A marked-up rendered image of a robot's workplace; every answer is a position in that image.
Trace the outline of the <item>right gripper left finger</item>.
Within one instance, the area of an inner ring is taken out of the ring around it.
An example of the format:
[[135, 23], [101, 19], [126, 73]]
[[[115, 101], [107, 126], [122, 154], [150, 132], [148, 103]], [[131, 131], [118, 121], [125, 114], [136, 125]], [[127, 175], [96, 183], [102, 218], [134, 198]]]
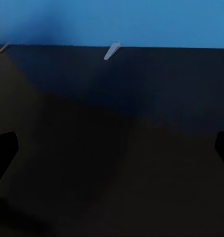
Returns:
[[19, 150], [14, 131], [0, 135], [0, 179]]

